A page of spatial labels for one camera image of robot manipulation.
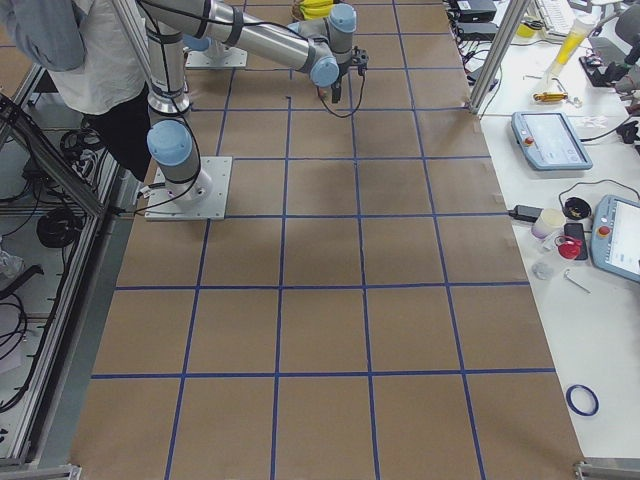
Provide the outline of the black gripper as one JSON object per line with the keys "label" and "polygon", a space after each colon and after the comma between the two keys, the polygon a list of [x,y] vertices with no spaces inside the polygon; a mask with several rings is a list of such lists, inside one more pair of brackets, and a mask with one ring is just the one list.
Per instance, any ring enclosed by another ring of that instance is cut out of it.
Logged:
{"label": "black gripper", "polygon": [[338,64],[338,74],[335,81],[331,84],[331,102],[338,103],[342,97],[342,81],[343,77],[349,73],[350,64],[344,62]]}

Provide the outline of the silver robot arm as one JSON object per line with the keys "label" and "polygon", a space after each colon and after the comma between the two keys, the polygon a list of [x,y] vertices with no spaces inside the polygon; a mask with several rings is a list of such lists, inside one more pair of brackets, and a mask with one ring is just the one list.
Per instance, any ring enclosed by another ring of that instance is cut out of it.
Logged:
{"label": "silver robot arm", "polygon": [[341,97],[343,76],[364,67],[367,57],[353,43],[357,15],[349,4],[333,5],[326,17],[289,26],[249,15],[222,1],[141,1],[150,68],[148,105],[152,126],[147,145],[173,199],[203,191],[202,161],[188,124],[187,40],[219,43],[306,74],[332,100]]}

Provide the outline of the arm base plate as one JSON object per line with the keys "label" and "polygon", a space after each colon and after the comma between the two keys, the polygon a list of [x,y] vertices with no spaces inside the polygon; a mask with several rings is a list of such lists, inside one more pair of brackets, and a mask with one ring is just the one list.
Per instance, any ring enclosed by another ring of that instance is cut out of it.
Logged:
{"label": "arm base plate", "polygon": [[195,182],[174,184],[165,180],[160,167],[154,182],[163,183],[148,197],[150,208],[143,214],[149,221],[223,220],[229,192],[233,159],[222,156],[201,158],[201,170]]}
{"label": "arm base plate", "polygon": [[190,70],[244,69],[248,54],[236,47],[224,46],[221,50],[213,47],[205,51],[191,50],[187,55],[186,68]]}

